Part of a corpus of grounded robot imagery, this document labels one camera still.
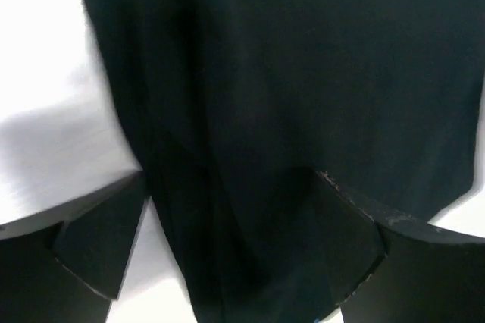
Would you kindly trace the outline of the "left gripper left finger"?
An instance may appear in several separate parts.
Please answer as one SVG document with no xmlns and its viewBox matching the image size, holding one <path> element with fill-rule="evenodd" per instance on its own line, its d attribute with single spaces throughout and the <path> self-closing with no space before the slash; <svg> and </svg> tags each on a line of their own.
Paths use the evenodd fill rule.
<svg viewBox="0 0 485 323">
<path fill-rule="evenodd" d="M 104 322 L 118 299 L 147 192 L 142 175 L 1 226 L 1 320 Z"/>
</svg>

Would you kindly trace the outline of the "black t shirt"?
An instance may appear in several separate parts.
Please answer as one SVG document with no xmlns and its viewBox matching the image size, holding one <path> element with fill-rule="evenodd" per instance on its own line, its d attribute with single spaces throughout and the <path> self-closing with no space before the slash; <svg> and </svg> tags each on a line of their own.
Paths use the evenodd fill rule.
<svg viewBox="0 0 485 323">
<path fill-rule="evenodd" d="M 470 190 L 484 0 L 84 0 L 199 322 L 335 308 L 319 172 L 429 220 Z"/>
</svg>

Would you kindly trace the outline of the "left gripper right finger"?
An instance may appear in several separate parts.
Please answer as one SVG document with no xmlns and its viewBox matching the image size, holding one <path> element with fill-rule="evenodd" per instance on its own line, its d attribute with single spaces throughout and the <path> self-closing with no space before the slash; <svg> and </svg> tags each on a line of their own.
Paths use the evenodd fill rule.
<svg viewBox="0 0 485 323">
<path fill-rule="evenodd" d="M 316 213 L 345 322 L 482 322 L 484 239 L 347 193 L 318 172 Z"/>
</svg>

